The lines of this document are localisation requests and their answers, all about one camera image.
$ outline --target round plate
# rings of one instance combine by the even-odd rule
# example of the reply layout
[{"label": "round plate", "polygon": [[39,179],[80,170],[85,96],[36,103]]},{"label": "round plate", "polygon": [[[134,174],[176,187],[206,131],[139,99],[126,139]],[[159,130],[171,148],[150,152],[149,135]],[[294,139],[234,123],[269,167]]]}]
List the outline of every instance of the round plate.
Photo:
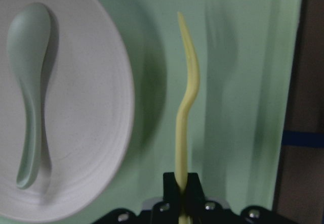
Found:
[{"label": "round plate", "polygon": [[[41,223],[63,219],[107,187],[124,157],[134,114],[128,56],[97,0],[0,1],[0,215]],[[53,29],[42,79],[42,166],[36,182],[20,190],[25,109],[6,40],[15,15],[33,2],[48,7]]]}]

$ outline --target yellow fork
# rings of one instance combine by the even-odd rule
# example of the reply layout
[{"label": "yellow fork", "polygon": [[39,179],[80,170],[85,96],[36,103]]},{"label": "yellow fork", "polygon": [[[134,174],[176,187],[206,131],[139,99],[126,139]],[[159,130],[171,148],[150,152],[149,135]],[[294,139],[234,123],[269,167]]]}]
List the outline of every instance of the yellow fork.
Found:
[{"label": "yellow fork", "polygon": [[[175,178],[183,195],[187,185],[188,164],[187,164],[187,125],[188,113],[198,94],[199,89],[199,65],[197,55],[192,43],[189,30],[183,15],[178,12],[178,21],[183,40],[187,60],[187,89],[179,106],[176,120],[176,163]],[[189,218],[182,213],[179,217],[179,224],[188,224]]]}]

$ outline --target metal screw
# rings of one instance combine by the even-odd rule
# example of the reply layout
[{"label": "metal screw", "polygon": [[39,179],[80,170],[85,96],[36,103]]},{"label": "metal screw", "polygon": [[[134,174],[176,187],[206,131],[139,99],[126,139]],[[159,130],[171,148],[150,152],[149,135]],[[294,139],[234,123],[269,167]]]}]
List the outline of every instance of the metal screw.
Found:
[{"label": "metal screw", "polygon": [[215,207],[216,207],[216,204],[214,202],[209,201],[209,202],[205,203],[206,210],[214,210]]},{"label": "metal screw", "polygon": [[260,218],[260,211],[256,209],[252,209],[249,211],[249,217],[253,219],[259,219]]},{"label": "metal screw", "polygon": [[130,218],[130,215],[126,212],[118,216],[118,222],[127,221]]},{"label": "metal screw", "polygon": [[163,204],[160,206],[160,211],[167,211],[170,209],[170,204],[169,203],[166,203],[166,204]]}]

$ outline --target spoon handle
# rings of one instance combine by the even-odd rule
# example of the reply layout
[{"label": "spoon handle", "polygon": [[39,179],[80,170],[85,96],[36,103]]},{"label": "spoon handle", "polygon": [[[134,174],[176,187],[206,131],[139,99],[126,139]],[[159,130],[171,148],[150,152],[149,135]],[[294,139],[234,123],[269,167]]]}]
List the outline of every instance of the spoon handle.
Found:
[{"label": "spoon handle", "polygon": [[31,89],[21,83],[21,88],[26,110],[26,132],[16,184],[20,189],[27,189],[36,179],[41,161],[41,93],[37,86]]}]

